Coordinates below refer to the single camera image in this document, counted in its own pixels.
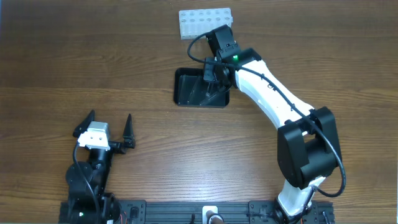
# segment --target black cable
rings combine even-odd
[[[86,183],[86,185],[87,185],[87,187],[88,187],[88,190],[90,190],[90,194],[91,194],[91,196],[93,197],[94,204],[95,204],[95,210],[96,210],[96,218],[95,218],[96,220],[95,220],[95,223],[99,223],[99,218],[100,218],[100,204],[98,203],[97,197],[95,197],[95,194],[94,194],[94,192],[93,192],[93,189],[92,189],[91,186],[90,186],[90,183],[88,183],[88,181],[87,181],[86,175],[83,173],[83,170],[81,169],[79,163],[77,162],[77,159],[76,159],[76,152],[77,152],[77,149],[78,149],[78,148],[79,148],[79,143],[76,142],[75,149],[73,150],[73,162],[74,162],[75,165],[77,166],[77,170],[79,171],[80,177],[83,178],[83,180],[85,181],[85,183]]]
[[[251,70],[251,69],[248,69],[248,68],[244,68],[244,67],[242,67],[240,65],[234,65],[234,64],[231,64],[231,63],[223,63],[223,62],[205,61],[205,60],[200,60],[200,59],[192,56],[191,48],[192,48],[193,44],[197,40],[199,40],[202,37],[206,36],[207,34],[209,34],[209,32],[197,36],[190,43],[190,45],[188,46],[188,50],[187,50],[188,56],[192,60],[194,60],[196,62],[207,63],[207,64],[210,64],[210,65],[222,65],[222,66],[225,66],[225,67],[234,68],[235,70],[244,70],[244,71],[247,71],[247,72],[250,72],[250,73],[253,73],[253,74],[259,76],[262,80],[267,81],[269,83],[269,85],[271,87],[273,87],[273,89],[275,91],[277,91],[281,95],[281,97],[283,97],[283,99],[291,107],[291,109],[296,111],[317,132],[317,134],[330,147],[331,151],[333,152],[333,155],[335,156],[335,159],[337,160],[337,164],[338,164],[338,167],[340,168],[340,173],[341,173],[341,185],[340,185],[339,191],[337,191],[337,193],[335,193],[335,194],[329,194],[329,193],[326,193],[323,190],[319,189],[318,187],[315,187],[315,190],[319,191],[322,195],[324,195],[326,197],[337,197],[337,196],[341,195],[343,193],[345,187],[346,187],[346,171],[345,171],[344,165],[343,165],[340,157],[338,156],[335,148],[331,145],[330,141],[326,138],[326,136],[324,135],[322,130],[313,121],[311,121],[310,118],[308,118],[303,113],[301,113],[301,111],[295,107],[295,105],[284,95],[284,93],[282,93],[282,91],[271,80],[269,80],[264,74],[260,74],[260,73],[254,71],[254,70]]]

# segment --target white connector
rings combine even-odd
[[[230,8],[181,10],[179,18],[182,40],[194,39],[225,24],[231,27],[233,22]]]

